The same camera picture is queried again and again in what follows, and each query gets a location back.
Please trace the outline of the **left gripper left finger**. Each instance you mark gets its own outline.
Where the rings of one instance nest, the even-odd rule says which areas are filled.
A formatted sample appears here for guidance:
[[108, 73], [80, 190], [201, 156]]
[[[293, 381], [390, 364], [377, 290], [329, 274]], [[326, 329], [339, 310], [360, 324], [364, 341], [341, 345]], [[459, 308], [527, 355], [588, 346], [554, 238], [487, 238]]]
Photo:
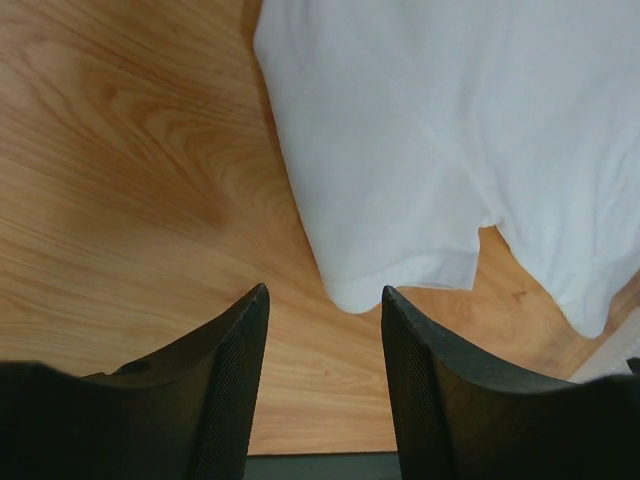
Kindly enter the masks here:
[[240, 479], [270, 310], [257, 285], [217, 318], [112, 373], [1, 365], [5, 479]]

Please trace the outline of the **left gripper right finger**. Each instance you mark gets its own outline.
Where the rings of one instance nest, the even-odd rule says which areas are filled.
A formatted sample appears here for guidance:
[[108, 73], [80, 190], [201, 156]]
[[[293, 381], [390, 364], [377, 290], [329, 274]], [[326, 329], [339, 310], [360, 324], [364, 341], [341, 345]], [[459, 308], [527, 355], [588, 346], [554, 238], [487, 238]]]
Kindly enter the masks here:
[[635, 479], [639, 380], [582, 384], [503, 360], [392, 287], [381, 331], [406, 479]]

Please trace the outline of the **white t-shirt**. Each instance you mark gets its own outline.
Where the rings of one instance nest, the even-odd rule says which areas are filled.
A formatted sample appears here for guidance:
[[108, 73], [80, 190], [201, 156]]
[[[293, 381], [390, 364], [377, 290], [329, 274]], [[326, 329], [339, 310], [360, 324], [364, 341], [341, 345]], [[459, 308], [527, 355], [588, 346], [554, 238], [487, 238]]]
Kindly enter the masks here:
[[635, 1], [266, 1], [254, 49], [331, 300], [469, 289], [496, 227], [599, 336], [639, 269]]

